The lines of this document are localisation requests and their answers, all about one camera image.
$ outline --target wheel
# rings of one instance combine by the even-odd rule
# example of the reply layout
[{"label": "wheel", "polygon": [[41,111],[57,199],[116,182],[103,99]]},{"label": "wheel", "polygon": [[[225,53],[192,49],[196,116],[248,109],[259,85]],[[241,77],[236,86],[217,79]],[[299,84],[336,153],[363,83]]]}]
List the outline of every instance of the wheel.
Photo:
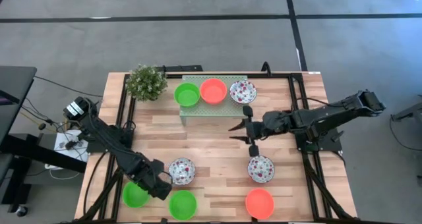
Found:
[{"label": "wheel", "polygon": [[19,206],[15,213],[18,217],[23,217],[28,213],[28,208],[24,206]]}]

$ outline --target white patterned bowl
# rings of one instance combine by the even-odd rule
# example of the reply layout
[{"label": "white patterned bowl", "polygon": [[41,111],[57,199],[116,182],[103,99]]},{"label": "white patterned bowl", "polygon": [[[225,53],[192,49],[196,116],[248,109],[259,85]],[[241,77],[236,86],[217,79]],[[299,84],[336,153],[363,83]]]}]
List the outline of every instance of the white patterned bowl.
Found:
[{"label": "white patterned bowl", "polygon": [[263,155],[252,157],[248,164],[249,176],[258,183],[271,181],[275,171],[273,162]]},{"label": "white patterned bowl", "polygon": [[195,177],[195,165],[190,159],[179,158],[170,164],[169,173],[173,177],[174,184],[186,185]]},{"label": "white patterned bowl", "polygon": [[234,82],[230,86],[230,96],[237,103],[250,103],[257,95],[255,85],[247,80]]}]

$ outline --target computer monitor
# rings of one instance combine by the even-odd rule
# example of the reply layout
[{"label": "computer monitor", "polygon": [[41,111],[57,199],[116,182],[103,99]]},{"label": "computer monitor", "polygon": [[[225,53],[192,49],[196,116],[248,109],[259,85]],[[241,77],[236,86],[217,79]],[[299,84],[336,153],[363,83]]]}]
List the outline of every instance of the computer monitor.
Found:
[{"label": "computer monitor", "polygon": [[0,105],[18,104],[19,101],[20,100],[18,98],[0,90]]}]

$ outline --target green bowl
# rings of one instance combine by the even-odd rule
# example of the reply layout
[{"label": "green bowl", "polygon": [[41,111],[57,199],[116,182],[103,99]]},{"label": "green bowl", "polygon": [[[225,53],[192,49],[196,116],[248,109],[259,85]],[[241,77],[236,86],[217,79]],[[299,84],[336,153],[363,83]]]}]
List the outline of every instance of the green bowl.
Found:
[{"label": "green bowl", "polygon": [[195,196],[186,190],[177,191],[170,199],[169,211],[176,220],[189,220],[196,212]]},{"label": "green bowl", "polygon": [[150,199],[147,191],[133,182],[128,182],[123,188],[123,202],[130,208],[140,208]]},{"label": "green bowl", "polygon": [[200,92],[198,86],[185,82],[180,84],[174,91],[174,100],[183,107],[192,107],[198,103]]}]

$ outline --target desk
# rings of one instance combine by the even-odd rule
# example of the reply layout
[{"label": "desk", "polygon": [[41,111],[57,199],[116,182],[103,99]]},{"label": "desk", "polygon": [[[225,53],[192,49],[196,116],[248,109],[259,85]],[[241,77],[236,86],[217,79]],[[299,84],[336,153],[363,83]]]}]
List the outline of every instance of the desk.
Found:
[{"label": "desk", "polygon": [[[236,74],[246,73],[264,72],[236,72]],[[120,72],[110,73],[105,86],[100,118],[110,125],[116,120],[124,75],[125,73]],[[286,79],[249,78],[249,80],[258,90],[258,97],[250,104],[254,109],[255,119],[260,120],[266,111],[290,109],[291,96]],[[319,73],[304,72],[303,80],[307,97],[327,101]],[[174,188],[172,191],[187,189],[195,194],[198,209],[190,221],[250,222],[251,217],[244,205],[245,197],[248,191],[259,186],[270,191],[276,203],[276,209],[269,221],[313,220],[302,157],[296,149],[294,135],[273,136],[257,142],[260,153],[274,162],[276,175],[266,184],[255,183],[246,172],[249,160],[248,146],[241,141],[228,139],[229,136],[245,133],[244,130],[227,131],[239,123],[239,119],[189,118],[187,126],[183,126],[179,118],[179,106],[173,100],[173,91],[180,82],[181,79],[169,79],[167,92],[157,101],[135,104],[133,121],[136,123],[136,130],[132,149],[142,152],[149,159],[159,159],[166,165],[178,157],[187,157],[195,163],[194,181],[186,187]],[[300,96],[299,89],[296,89],[295,93],[297,97]],[[310,101],[309,105],[311,108],[320,106],[313,101]],[[127,110],[125,108],[124,116],[127,116]],[[89,157],[75,218],[82,216],[86,186],[99,156],[100,154],[91,154]],[[87,207],[94,203],[102,191],[107,171],[107,157],[108,155],[100,162],[94,174],[88,192]],[[331,152],[320,152],[320,157],[327,188],[350,215],[356,216],[342,160]],[[319,214],[323,217],[320,193],[316,187],[315,189]],[[112,191],[106,217],[110,216],[113,197]],[[117,221],[158,222],[162,217],[175,221],[168,213],[168,201],[169,198],[165,201],[154,198],[143,208],[131,209],[120,200]]]},{"label": "desk", "polygon": [[27,139],[23,140],[9,134],[31,88],[36,71],[34,67],[0,66],[0,90],[20,100],[18,104],[0,106],[0,152],[83,173],[85,162],[39,147],[38,138],[35,136],[28,135]]}]

